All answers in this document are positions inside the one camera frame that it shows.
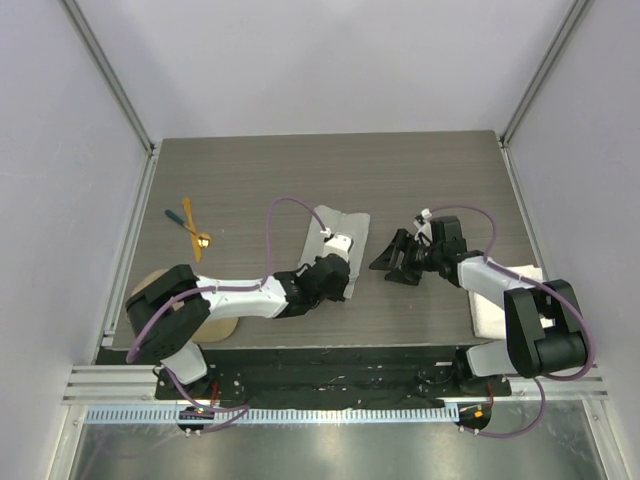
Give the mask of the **grey cloth napkin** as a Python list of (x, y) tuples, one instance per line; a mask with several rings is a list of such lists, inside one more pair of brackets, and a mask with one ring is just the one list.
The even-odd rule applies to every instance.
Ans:
[[(371, 216), (368, 213), (344, 213), (325, 205), (316, 206), (314, 212), (332, 233), (344, 234), (352, 239), (352, 246), (349, 250), (349, 283), (344, 291), (345, 298), (350, 300), (353, 297), (355, 284), (363, 264)], [(315, 218), (312, 218), (298, 266), (305, 263), (311, 264), (315, 257), (322, 253), (323, 243), (321, 226)]]

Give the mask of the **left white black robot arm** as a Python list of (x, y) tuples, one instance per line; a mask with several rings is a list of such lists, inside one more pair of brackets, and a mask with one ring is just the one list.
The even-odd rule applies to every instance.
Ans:
[(212, 279), (178, 265), (126, 301), (135, 334), (126, 362), (161, 365), (187, 396), (203, 398), (212, 389), (213, 375), (192, 340), (201, 326), (241, 317), (302, 316), (325, 300), (343, 301), (349, 275), (348, 256), (337, 253), (262, 280)]

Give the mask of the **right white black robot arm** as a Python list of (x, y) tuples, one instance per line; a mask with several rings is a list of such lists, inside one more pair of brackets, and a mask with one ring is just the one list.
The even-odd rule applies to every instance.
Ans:
[(470, 250), (458, 227), (435, 230), (430, 238), (399, 229), (369, 268), (408, 286), (418, 285), (425, 272), (435, 272), (503, 311), (506, 338), (469, 348), (451, 371), (453, 386), (462, 394), (477, 393), (488, 377), (501, 374), (573, 381), (593, 365), (590, 334), (571, 285), (516, 274), (484, 252)]

